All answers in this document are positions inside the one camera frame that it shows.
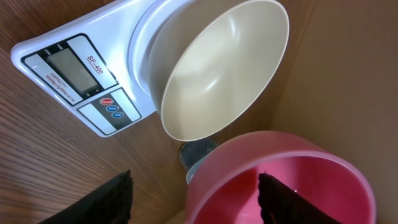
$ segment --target red button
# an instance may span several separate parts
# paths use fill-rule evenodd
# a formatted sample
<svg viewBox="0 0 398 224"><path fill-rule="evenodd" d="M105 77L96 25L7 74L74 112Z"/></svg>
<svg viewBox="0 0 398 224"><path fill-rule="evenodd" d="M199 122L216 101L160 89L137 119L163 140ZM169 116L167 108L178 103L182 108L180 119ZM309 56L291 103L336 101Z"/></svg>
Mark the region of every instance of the red button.
<svg viewBox="0 0 398 224"><path fill-rule="evenodd" d="M110 98L102 98L99 100L99 103L101 103L102 105L111 105L113 104L113 100Z"/></svg>

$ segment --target blue button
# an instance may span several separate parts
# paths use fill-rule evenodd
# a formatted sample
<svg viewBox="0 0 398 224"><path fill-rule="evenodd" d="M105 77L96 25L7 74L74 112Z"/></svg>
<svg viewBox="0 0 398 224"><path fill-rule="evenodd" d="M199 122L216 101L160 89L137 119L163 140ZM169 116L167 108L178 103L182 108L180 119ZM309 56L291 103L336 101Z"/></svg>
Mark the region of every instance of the blue button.
<svg viewBox="0 0 398 224"><path fill-rule="evenodd" d="M121 118L123 116L124 116L124 113L122 113L122 112L115 112L112 114L112 117L114 117L114 118Z"/></svg>
<svg viewBox="0 0 398 224"><path fill-rule="evenodd" d="M109 112L115 112L115 111L118 111L118 110L119 110L118 106L111 105L111 106L107 106L106 107L106 111L109 111Z"/></svg>

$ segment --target wooden surface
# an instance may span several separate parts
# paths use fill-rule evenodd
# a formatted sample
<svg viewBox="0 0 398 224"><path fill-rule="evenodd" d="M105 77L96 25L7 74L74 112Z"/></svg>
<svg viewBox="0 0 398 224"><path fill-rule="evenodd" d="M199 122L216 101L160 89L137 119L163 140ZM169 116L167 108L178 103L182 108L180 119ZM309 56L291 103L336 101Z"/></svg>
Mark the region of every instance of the wooden surface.
<svg viewBox="0 0 398 224"><path fill-rule="evenodd" d="M354 164L398 223L398 1L318 0L272 128Z"/></svg>
<svg viewBox="0 0 398 224"><path fill-rule="evenodd" d="M0 223L37 223L68 207L121 171L131 169L131 223L164 223L184 207L181 142L153 114L110 138L100 138L13 67L12 46L50 31L109 1L0 0ZM290 42L266 92L218 143L271 123L315 0L282 3Z"/></svg>

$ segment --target button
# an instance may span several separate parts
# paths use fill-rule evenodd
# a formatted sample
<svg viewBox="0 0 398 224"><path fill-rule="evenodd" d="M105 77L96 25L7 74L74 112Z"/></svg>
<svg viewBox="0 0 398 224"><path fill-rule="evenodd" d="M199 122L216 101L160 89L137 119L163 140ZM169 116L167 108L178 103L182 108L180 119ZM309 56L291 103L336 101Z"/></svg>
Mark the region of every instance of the button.
<svg viewBox="0 0 398 224"><path fill-rule="evenodd" d="M106 107L106 111L108 111L108 112L115 112L115 111L118 111L118 110L119 110L119 107L115 106L115 105Z"/></svg>
<svg viewBox="0 0 398 224"><path fill-rule="evenodd" d="M108 106L113 104L113 100L110 98L102 98L99 100L99 103L101 103L102 105Z"/></svg>
<svg viewBox="0 0 398 224"><path fill-rule="evenodd" d="M115 112L112 114L112 117L114 117L114 118L121 118L123 116L124 116L124 113L122 113L122 112Z"/></svg>

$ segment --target bowl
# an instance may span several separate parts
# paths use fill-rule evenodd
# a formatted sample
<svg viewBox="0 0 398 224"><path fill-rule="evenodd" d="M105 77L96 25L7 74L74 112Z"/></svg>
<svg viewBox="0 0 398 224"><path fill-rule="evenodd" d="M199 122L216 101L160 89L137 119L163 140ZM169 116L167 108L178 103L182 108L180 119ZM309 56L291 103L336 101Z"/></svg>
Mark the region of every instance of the bowl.
<svg viewBox="0 0 398 224"><path fill-rule="evenodd" d="M197 0L175 12L148 61L167 133L194 141L233 122L270 82L288 36L287 13L273 0Z"/></svg>
<svg viewBox="0 0 398 224"><path fill-rule="evenodd" d="M186 224L263 224L258 175L267 172L344 224L375 224L373 191L349 162L292 134L261 131L225 142L193 176Z"/></svg>

